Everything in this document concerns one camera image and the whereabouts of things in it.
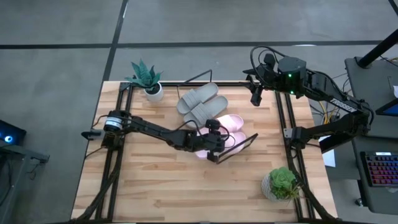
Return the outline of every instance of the white pot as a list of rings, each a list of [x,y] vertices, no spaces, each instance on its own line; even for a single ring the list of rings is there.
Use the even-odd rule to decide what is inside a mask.
[[[271,201],[271,202],[283,202],[286,199],[278,199],[272,192],[270,187],[271,177],[267,174],[262,182],[261,182],[261,191],[262,193]]]
[[[163,88],[162,88],[162,85],[158,82],[157,84],[159,84],[159,86],[160,86],[160,89],[159,89],[159,91],[157,92],[157,93],[155,93],[155,94],[149,94],[149,93],[147,93],[147,91],[146,91],[146,89],[144,89],[144,92],[145,92],[145,95],[147,96],[147,99],[148,99],[148,101],[151,101],[151,102],[158,102],[158,101],[160,101],[162,98],[163,98]]]

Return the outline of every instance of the gray slipper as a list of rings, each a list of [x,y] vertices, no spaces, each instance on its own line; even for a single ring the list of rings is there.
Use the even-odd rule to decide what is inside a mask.
[[[188,91],[177,103],[177,111],[184,115],[189,113],[199,103],[204,103],[218,93],[215,83],[207,83],[199,88]]]
[[[206,103],[199,103],[191,112],[184,116],[184,121],[194,120],[198,124],[198,128],[204,127],[208,119],[213,119],[228,106],[228,100],[225,96],[216,96],[214,99]],[[195,123],[187,124],[190,128],[196,128]]]

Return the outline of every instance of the gray floor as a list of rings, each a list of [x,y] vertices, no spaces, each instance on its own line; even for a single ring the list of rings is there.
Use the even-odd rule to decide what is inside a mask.
[[[0,1],[0,45],[110,44],[121,3]],[[381,40],[396,29],[397,19],[386,0],[130,0],[119,42]],[[335,77],[345,73],[345,58],[373,47],[275,48]],[[163,80],[186,80],[209,68],[215,80],[242,80],[241,71],[251,67],[250,49],[117,49],[109,79],[132,75],[130,61],[142,58],[164,71]],[[90,128],[108,54],[109,49],[0,50],[0,119],[26,129],[30,149],[51,155],[36,179],[28,179],[14,223],[69,219],[87,145],[80,133]],[[384,56],[397,55],[394,47]],[[346,79],[335,80],[342,87]],[[320,117],[314,119],[319,124]],[[330,178],[330,183],[340,218],[396,222],[397,216],[354,205],[359,196],[355,181]]]

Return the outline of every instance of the blue light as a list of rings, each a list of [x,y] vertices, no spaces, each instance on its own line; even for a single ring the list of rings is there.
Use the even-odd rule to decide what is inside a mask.
[[[4,138],[4,140],[5,140],[6,143],[10,143],[10,142],[12,142],[12,137],[11,136],[6,136]]]

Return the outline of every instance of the pink slipper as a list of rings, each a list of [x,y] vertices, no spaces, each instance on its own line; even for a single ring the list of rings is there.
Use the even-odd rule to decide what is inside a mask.
[[[246,135],[243,132],[230,133],[230,137],[225,142],[224,151],[227,151],[227,150],[231,149],[235,145],[243,142],[244,140],[246,140]],[[244,147],[244,144],[242,144],[241,146],[239,146],[236,149],[234,149],[231,152],[229,152],[228,155],[237,154],[238,152],[240,152],[243,149],[243,147]],[[197,157],[199,159],[206,159],[207,158],[207,152],[208,151],[206,151],[206,150],[201,150],[201,151],[195,152],[195,154],[197,155]]]
[[[220,116],[217,118],[222,126],[224,126],[230,133],[239,131],[243,127],[243,119],[239,115],[236,114],[227,114],[224,116]],[[223,128],[219,129],[221,134],[226,134],[226,131]],[[200,130],[202,134],[209,133],[208,128],[202,128]]]

